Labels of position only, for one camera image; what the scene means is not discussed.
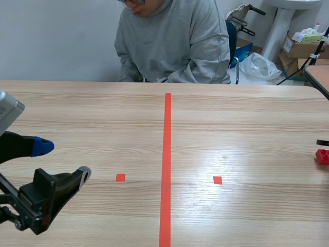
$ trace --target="glasses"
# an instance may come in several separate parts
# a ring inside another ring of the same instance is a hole
[[[134,4],[145,4],[145,0],[130,0]]]

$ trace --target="blue gripper tip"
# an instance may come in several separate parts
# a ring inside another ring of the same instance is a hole
[[[41,139],[40,137],[34,137],[34,143],[33,143],[33,150],[31,157],[37,157],[40,155],[44,155],[47,153],[50,153],[52,150],[54,150],[55,145],[53,142],[49,140]]]

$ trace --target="red square sticker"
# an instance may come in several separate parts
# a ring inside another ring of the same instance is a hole
[[[214,184],[223,184],[222,177],[214,177]]]
[[[117,174],[116,182],[125,182],[125,174]]]

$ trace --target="white sink pedestal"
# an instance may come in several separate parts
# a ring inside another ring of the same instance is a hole
[[[274,63],[279,56],[294,13],[294,9],[278,9],[277,17],[272,25],[262,52],[263,57]]]

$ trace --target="sleeve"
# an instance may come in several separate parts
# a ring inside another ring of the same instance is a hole
[[[191,60],[168,77],[169,83],[226,83],[230,61],[226,23],[215,0],[198,1],[191,22]]]
[[[121,58],[121,72],[119,82],[142,82],[143,76],[138,71],[134,64],[122,31],[122,18],[119,23],[117,36],[115,40],[115,49],[118,56]]]

